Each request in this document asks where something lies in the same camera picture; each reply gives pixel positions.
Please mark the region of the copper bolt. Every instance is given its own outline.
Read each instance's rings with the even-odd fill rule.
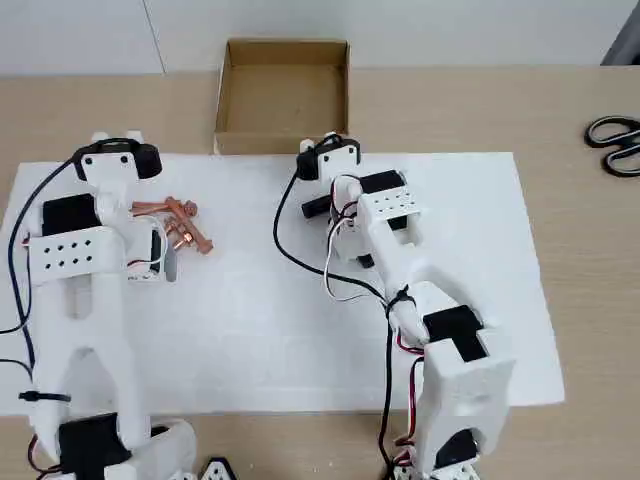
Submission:
[[[196,242],[196,246],[200,253],[207,254],[211,250],[213,250],[213,242],[208,238],[205,238],[204,235],[200,233],[200,230],[196,228],[193,222],[189,219],[187,213],[180,207],[180,203],[175,198],[167,197],[165,199],[165,203],[169,206],[173,214],[176,216],[178,222],[185,228],[186,233],[190,234],[191,241]]]
[[[173,244],[173,249],[180,250],[185,245],[191,245],[191,242],[193,242],[193,236],[189,232],[186,232],[182,235],[182,239]]]
[[[175,213],[171,206],[169,206],[166,202],[133,202],[131,207],[131,212],[133,213],[134,217],[137,217],[138,215],[149,215],[152,213],[162,212]],[[189,217],[195,217],[198,214],[198,205],[196,205],[196,203],[192,202],[191,200],[187,200],[186,202],[184,202],[184,204],[182,204],[181,202],[177,202],[177,208],[186,213]]]

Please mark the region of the table surface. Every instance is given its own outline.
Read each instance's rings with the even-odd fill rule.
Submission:
[[[161,151],[209,153],[216,73],[0,79],[0,205],[22,161],[65,159],[95,130],[141,129]],[[605,175],[582,130],[640,115],[640,69],[437,67],[355,70],[353,136],[367,151],[513,151],[564,369],[567,402],[514,409],[491,480],[631,475],[640,428],[638,181]],[[372,479],[379,416],[189,417],[200,463],[229,457],[239,478]],[[392,418],[389,438],[404,416]],[[34,478],[22,418],[0,420],[0,476]]]

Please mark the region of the open cardboard box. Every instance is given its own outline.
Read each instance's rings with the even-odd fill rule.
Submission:
[[[348,134],[348,75],[345,41],[229,40],[214,151],[297,153],[305,138]]]

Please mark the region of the black scissors handle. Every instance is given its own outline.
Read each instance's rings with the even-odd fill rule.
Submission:
[[[627,130],[608,137],[599,137],[596,135],[596,130],[603,125],[622,126]],[[640,154],[640,142],[637,142],[636,139],[640,139],[640,121],[622,115],[599,118],[591,123],[584,132],[584,141],[592,148],[620,147],[602,159],[602,168],[616,177],[640,176],[640,168],[621,169],[616,167],[618,160]]]

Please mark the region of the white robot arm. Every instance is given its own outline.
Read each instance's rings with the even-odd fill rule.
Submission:
[[[410,300],[394,302],[389,319],[414,351],[424,350],[423,392],[408,450],[413,467],[423,478],[440,479],[472,470],[470,464],[497,444],[515,363],[485,285],[462,274],[461,252],[438,248],[435,254],[430,208],[401,172],[391,166],[371,172],[358,142],[335,134],[318,145],[305,140],[297,174],[329,191],[302,209],[306,217],[329,211],[339,257],[375,265],[387,302],[398,295]],[[460,306],[423,315],[418,306],[428,299],[420,298],[419,287],[425,283]]]
[[[66,162],[89,192],[31,210],[26,246],[36,362],[33,390],[21,398],[34,402],[34,438],[59,464],[48,472],[51,478],[178,478],[192,468],[195,434],[182,420],[151,427],[125,311],[131,260],[150,273],[162,272],[162,225],[133,218],[128,199],[129,187],[161,172],[160,156],[139,135],[102,137]],[[110,375],[117,412],[72,418],[66,382],[87,352]]]

